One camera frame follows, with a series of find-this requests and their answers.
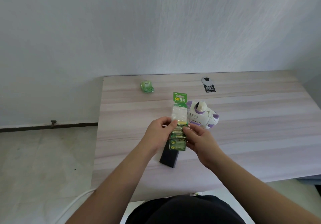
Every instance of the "light wood grain surface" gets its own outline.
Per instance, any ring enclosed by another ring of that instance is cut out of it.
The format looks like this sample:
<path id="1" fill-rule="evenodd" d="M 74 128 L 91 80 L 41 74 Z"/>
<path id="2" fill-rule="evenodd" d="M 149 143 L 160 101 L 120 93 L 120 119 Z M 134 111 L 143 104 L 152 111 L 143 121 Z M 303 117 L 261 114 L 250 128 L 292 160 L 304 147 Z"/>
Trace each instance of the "light wood grain surface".
<path id="1" fill-rule="evenodd" d="M 215 93 L 201 83 L 210 77 Z M 140 89 L 151 80 L 154 93 Z M 291 71 L 105 77 L 92 187 L 97 187 L 138 144 L 156 118 L 170 116 L 173 92 L 204 100 L 220 115 L 210 129 L 222 150 L 263 181 L 321 173 L 321 110 Z M 149 162 L 132 201 L 214 189 L 221 182 L 190 149 L 175 169 Z"/>

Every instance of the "purple and white toy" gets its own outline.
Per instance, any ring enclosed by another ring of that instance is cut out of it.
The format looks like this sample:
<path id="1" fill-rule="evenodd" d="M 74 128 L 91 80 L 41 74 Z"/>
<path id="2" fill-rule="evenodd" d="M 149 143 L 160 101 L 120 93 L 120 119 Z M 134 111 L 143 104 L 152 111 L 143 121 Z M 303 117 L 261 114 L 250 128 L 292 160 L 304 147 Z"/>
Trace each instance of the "purple and white toy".
<path id="1" fill-rule="evenodd" d="M 199 125 L 204 129 L 212 128 L 219 122 L 219 115 L 208 108 L 203 101 L 188 101 L 186 103 L 189 112 L 187 118 L 191 124 Z"/>

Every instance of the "black shirt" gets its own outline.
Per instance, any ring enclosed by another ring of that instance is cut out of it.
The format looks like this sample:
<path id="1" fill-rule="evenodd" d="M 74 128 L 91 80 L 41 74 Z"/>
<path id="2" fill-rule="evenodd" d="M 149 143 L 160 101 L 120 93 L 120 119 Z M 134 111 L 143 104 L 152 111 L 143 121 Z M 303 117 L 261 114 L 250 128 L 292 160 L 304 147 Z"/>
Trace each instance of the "black shirt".
<path id="1" fill-rule="evenodd" d="M 138 206 L 126 224 L 242 223 L 243 219 L 226 202 L 212 195 L 178 195 L 151 200 Z"/>

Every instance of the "floor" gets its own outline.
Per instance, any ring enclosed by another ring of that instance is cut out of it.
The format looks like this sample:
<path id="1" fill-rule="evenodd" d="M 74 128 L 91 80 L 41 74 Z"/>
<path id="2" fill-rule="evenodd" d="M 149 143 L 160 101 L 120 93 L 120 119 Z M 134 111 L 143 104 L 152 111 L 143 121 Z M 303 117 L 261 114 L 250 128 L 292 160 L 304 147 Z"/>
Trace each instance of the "floor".
<path id="1" fill-rule="evenodd" d="M 90 188 L 97 127 L 0 133 L 0 223 L 51 223 L 79 194 Z M 298 181 L 270 186 L 321 218 L 314 186 Z M 246 223 L 253 223 L 226 188 L 201 193 L 227 202 Z M 59 223 L 85 201 L 78 201 Z M 130 203 L 124 214 L 142 202 Z"/>

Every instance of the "left hand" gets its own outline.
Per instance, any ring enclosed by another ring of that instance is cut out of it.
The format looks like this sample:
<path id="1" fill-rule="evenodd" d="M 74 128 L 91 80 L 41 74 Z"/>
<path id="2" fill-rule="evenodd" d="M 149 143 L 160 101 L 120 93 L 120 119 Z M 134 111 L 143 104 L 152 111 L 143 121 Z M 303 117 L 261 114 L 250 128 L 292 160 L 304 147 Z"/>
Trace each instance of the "left hand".
<path id="1" fill-rule="evenodd" d="M 158 149 L 165 146 L 169 134 L 176 126 L 177 120 L 171 122 L 170 117 L 161 117 L 156 119 L 150 123 L 139 144 L 156 154 Z"/>

